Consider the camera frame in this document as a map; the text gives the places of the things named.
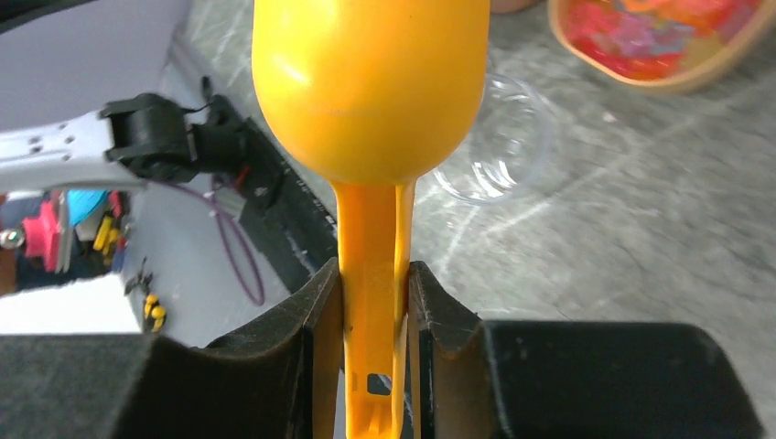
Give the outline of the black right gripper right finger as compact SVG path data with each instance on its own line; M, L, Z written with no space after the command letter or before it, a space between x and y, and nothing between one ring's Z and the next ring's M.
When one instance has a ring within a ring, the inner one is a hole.
M483 319L409 274L414 438L761 438L728 357L679 323Z

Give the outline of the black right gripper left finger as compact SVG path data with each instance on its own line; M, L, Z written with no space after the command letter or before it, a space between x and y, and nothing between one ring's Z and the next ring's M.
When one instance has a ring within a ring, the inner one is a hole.
M1 339L4 438L330 438L339 267L204 348L162 336Z

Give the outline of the clear plastic jar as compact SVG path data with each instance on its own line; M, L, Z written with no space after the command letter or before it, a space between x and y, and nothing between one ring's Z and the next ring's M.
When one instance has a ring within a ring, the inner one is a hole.
M489 73L469 133L432 175L460 201L478 206L503 202L539 177L556 134L555 117L539 92L523 81Z

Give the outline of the yellow plastic scoop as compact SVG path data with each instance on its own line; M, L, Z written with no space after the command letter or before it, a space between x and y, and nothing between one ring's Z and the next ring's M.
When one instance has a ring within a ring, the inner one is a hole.
M486 1L258 1L253 86L281 146L337 202L346 435L404 424L415 184L479 111Z

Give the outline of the yellow oval gummy tray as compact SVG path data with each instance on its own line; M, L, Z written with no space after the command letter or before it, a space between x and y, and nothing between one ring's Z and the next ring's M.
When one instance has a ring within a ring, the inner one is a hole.
M651 93L693 91L735 67L775 28L772 1L550 1L572 54Z

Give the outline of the pink oval lollipop tray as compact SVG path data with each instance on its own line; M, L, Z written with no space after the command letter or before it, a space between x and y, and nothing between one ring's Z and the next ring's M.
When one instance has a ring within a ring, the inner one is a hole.
M513 14L537 3L538 0L490 0L490 12L496 15Z

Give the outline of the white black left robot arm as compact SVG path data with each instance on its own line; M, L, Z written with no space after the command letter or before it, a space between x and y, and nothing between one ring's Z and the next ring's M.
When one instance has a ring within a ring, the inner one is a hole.
M221 98L209 119L153 93L109 102L77 118L1 134L1 190L129 190L147 181L187 183L201 173L238 173L249 156L244 124Z

